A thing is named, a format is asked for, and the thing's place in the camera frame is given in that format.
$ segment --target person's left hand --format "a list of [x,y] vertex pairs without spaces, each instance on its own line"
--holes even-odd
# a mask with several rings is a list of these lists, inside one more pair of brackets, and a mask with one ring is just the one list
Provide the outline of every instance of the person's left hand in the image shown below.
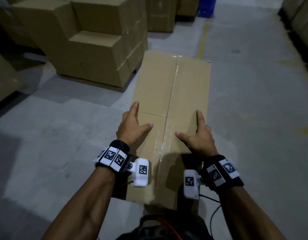
[[139,102],[133,103],[130,110],[123,114],[122,122],[116,132],[117,139],[124,141],[133,152],[143,143],[153,128],[152,123],[139,125],[137,119],[139,105]]

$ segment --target person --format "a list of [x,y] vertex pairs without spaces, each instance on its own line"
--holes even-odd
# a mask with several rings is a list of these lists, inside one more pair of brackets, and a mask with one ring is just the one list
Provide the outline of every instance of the person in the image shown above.
[[[140,145],[141,138],[144,138],[153,127],[151,123],[139,125],[138,107],[139,103],[135,102],[130,110],[123,114],[122,122],[116,132],[117,140],[124,142],[130,148]],[[197,110],[197,133],[190,136],[176,132],[176,136],[186,143],[192,152],[197,153],[203,163],[219,154],[211,128],[205,125],[205,119],[199,110]],[[107,167],[96,167],[83,186],[60,211],[42,240],[97,239],[111,199],[115,178],[115,173]],[[230,187],[218,194],[233,239],[286,239],[242,186]],[[118,239],[213,239],[201,218],[188,215],[182,218],[182,215],[182,213],[174,216],[170,214],[167,218],[144,216],[140,227],[131,233],[121,235]],[[161,224],[145,227],[145,224],[142,224],[147,219],[158,220]]]

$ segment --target black cable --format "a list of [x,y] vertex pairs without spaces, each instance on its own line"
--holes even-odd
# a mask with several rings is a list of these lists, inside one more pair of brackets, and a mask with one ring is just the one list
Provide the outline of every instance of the black cable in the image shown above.
[[210,231],[211,231],[211,236],[213,237],[213,234],[212,234],[212,219],[213,219],[213,216],[215,215],[216,211],[218,211],[218,209],[221,207],[221,205],[219,207],[216,208],[216,210],[214,211],[214,213],[212,214],[212,217],[211,217],[211,221],[210,221]]
[[217,202],[217,203],[220,203],[218,200],[214,200],[214,199],[209,198],[209,197],[207,197],[207,196],[204,196],[204,195],[201,195],[201,194],[199,194],[199,196],[201,196],[201,197],[205,197],[205,198],[207,198],[207,199],[210,199],[210,200],[212,200],[212,201],[215,201],[215,202]]

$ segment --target person's left forearm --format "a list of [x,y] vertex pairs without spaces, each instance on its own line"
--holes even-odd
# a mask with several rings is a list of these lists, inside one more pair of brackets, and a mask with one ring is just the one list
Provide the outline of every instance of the person's left forearm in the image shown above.
[[115,174],[97,167],[65,205],[42,240],[97,239],[111,199]]

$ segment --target red cord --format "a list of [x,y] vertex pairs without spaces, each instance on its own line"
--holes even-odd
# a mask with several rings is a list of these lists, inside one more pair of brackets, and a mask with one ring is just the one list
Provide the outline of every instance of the red cord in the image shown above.
[[183,238],[181,238],[181,236],[177,233],[177,231],[173,228],[173,226],[168,221],[166,221],[164,218],[160,218],[160,217],[158,217],[157,220],[166,223],[166,225],[173,231],[173,233],[176,235],[176,237],[179,240],[183,240]]

